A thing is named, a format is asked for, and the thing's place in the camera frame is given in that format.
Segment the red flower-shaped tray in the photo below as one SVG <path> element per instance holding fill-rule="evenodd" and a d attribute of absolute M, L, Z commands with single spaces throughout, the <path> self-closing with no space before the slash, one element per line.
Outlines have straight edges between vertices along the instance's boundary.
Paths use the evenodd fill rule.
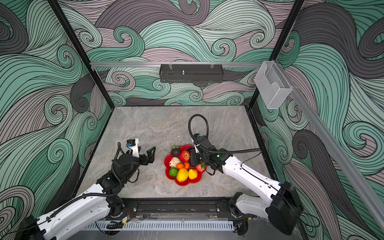
<path fill-rule="evenodd" d="M 180 147 L 180 150 L 181 150 L 181 151 L 184 151 L 184 150 L 187 150 L 187 149 L 190 148 L 190 147 L 193 147 L 193 146 L 187 144 L 187 145 L 184 145 L 184 146 Z M 171 177 L 171 176 L 169 175 L 169 170 L 170 170 L 169 162 L 171 161 L 172 158 L 173 158 L 173 156 L 169 154 L 169 155 L 165 158 L 165 160 L 164 160 L 164 165 L 165 165 L 165 167 L 166 167 L 166 176 L 167 176 L 168 179 L 170 179 L 170 180 L 174 180 L 175 183 L 176 183 L 177 185 L 182 186 L 182 187 L 188 185 L 189 183 L 197 183 L 197 182 L 200 182 L 201 178 L 203 177 L 203 172 L 205 172 L 205 170 L 204 170 L 203 172 L 197 172 L 197 177 L 196 177 L 195 179 L 189 179 L 189 178 L 187 178 L 187 180 L 185 180 L 184 182 L 179 182 L 178 180 L 176 180 L 176 177 Z"/>

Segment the gray stone surface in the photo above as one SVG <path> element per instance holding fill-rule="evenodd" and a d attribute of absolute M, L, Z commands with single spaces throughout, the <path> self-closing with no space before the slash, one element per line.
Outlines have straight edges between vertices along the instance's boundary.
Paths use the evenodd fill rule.
<path fill-rule="evenodd" d="M 92 162 L 81 183 L 79 193 L 84 192 L 95 181 L 111 169 L 111 160 L 116 153 L 117 142 L 127 150 L 127 139 L 138 138 L 141 153 L 155 146 L 155 162 L 140 166 L 139 180 L 127 183 L 120 197 L 223 197 L 237 191 L 255 195 L 236 179 L 216 172 L 207 173 L 199 183 L 185 187 L 176 185 L 165 176 L 164 158 L 171 147 L 191 144 L 188 120 L 193 114 L 205 116 L 209 123 L 209 140 L 217 149 L 242 150 L 258 147 L 247 113 L 243 106 L 165 106 L 165 107 L 117 107 L 106 127 Z M 205 135 L 204 120 L 195 117 L 192 132 Z M 237 154 L 246 160 L 257 152 Z M 249 160 L 247 165 L 269 177 L 262 155 Z"/>

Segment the patterned wall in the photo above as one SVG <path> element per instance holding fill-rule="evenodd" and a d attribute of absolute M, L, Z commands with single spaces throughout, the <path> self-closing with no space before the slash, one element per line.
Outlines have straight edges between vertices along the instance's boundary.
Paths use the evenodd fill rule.
<path fill-rule="evenodd" d="M 268 60 L 293 2 L 60 0 L 91 61 L 167 62 Z M 98 70 L 117 106 L 248 105 L 257 72 L 229 68 L 223 83 L 194 85 L 161 83 L 158 68 Z"/>
<path fill-rule="evenodd" d="M 110 111 L 47 1 L 1 1 L 0 237 L 69 200 Z"/>
<path fill-rule="evenodd" d="M 305 6 L 278 61 L 384 200 L 384 1 Z M 257 99 L 257 123 L 280 181 L 298 188 L 310 239 L 384 239 L 316 131 L 288 97 Z"/>

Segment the fruit bowl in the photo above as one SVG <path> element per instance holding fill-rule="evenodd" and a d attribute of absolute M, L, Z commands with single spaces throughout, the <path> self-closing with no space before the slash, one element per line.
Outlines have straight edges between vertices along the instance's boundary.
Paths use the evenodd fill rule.
<path fill-rule="evenodd" d="M 184 145 L 182 147 L 180 147 L 180 150 L 183 151 L 183 150 L 187 150 L 188 148 L 190 147 L 193 147 L 192 145 Z M 187 178 L 187 180 L 185 180 L 184 182 L 179 182 L 178 180 L 176 180 L 176 177 L 171 177 L 169 175 L 169 170 L 170 170 L 170 166 L 169 166 L 169 162 L 171 161 L 171 159 L 173 158 L 173 156 L 171 154 L 169 154 L 168 156 L 166 156 L 166 158 L 164 159 L 164 165 L 166 167 L 166 176 L 168 179 L 170 180 L 173 180 L 177 185 L 179 186 L 186 186 L 190 183 L 198 183 L 200 182 L 201 178 L 203 177 L 203 173 L 205 172 L 205 170 L 203 172 L 197 172 L 197 177 L 195 179 L 189 179 Z"/>

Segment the yellow fruit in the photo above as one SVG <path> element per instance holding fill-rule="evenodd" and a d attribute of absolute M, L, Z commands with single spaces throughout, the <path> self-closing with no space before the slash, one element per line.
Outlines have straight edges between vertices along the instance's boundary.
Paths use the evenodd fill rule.
<path fill-rule="evenodd" d="M 179 169 L 176 175 L 176 179 L 179 182 L 184 182 L 185 180 L 187 180 L 187 178 L 188 178 L 188 170 L 185 168 Z"/>
<path fill-rule="evenodd" d="M 189 179 L 195 179 L 197 177 L 197 171 L 195 169 L 190 169 L 188 172 Z"/>

